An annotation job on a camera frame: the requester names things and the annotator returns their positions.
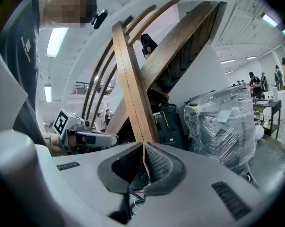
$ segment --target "hand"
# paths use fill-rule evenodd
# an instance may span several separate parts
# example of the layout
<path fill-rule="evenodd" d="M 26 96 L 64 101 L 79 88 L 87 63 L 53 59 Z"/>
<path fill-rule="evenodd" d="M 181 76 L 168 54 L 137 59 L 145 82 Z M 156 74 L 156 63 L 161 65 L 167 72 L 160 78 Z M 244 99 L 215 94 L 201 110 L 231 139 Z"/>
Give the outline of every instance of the hand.
<path fill-rule="evenodd" d="M 70 149 L 75 150 L 75 148 L 77 146 L 76 135 L 70 135 L 68 138 L 68 142 L 69 142 Z M 54 154 L 56 154 L 58 156 L 67 156 L 68 155 L 67 152 L 60 145 L 58 134 L 53 134 L 51 137 L 51 150 Z"/>

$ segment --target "black suitcase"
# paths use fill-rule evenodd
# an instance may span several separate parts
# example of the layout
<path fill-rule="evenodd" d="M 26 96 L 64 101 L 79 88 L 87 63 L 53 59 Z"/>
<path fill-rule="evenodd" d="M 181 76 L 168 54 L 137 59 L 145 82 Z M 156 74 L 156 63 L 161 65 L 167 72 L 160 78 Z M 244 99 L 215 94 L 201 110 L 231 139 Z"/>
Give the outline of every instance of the black suitcase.
<path fill-rule="evenodd" d="M 153 109 L 159 141 L 161 144 L 185 149 L 185 139 L 178 108 L 174 104 Z"/>

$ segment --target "black cap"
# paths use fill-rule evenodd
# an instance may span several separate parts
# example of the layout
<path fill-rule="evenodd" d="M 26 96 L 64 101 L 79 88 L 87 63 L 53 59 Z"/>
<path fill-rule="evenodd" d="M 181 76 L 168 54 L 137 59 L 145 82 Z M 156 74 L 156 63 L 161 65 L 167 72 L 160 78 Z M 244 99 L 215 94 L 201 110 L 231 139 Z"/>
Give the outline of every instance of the black cap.
<path fill-rule="evenodd" d="M 285 57 L 282 58 L 282 65 L 285 64 Z"/>

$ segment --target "metal table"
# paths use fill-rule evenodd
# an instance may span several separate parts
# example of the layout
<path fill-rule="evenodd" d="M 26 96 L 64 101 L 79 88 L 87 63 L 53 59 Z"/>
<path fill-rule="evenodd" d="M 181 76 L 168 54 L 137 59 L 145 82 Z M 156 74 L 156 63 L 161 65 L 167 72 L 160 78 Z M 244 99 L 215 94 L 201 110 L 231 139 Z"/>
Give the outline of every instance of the metal table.
<path fill-rule="evenodd" d="M 278 138 L 278 133 L 279 133 L 279 127 L 280 127 L 280 116 L 281 116 L 281 107 L 282 103 L 281 100 L 278 102 L 274 102 L 272 100 L 267 101 L 267 100 L 257 100 L 256 104 L 253 105 L 254 111 L 259 111 L 263 112 L 264 109 L 267 107 L 271 108 L 271 121 L 270 123 L 268 121 L 264 120 L 264 113 L 263 113 L 263 120 L 260 120 L 260 124 L 264 128 L 265 134 L 271 136 L 274 131 L 276 131 L 276 139 Z M 274 115 L 279 112 L 279 117 L 278 117 L 278 125 L 274 124 Z"/>

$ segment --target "plastic-wrapped machine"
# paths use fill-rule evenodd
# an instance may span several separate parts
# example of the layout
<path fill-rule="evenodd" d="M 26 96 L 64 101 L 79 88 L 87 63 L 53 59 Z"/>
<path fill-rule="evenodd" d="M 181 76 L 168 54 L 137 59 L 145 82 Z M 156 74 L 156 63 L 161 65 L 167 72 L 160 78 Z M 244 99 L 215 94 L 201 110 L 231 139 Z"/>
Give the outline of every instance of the plastic-wrapped machine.
<path fill-rule="evenodd" d="M 190 151 L 215 159 L 240 173 L 256 147 L 252 98 L 245 86 L 210 92 L 186 104 Z"/>

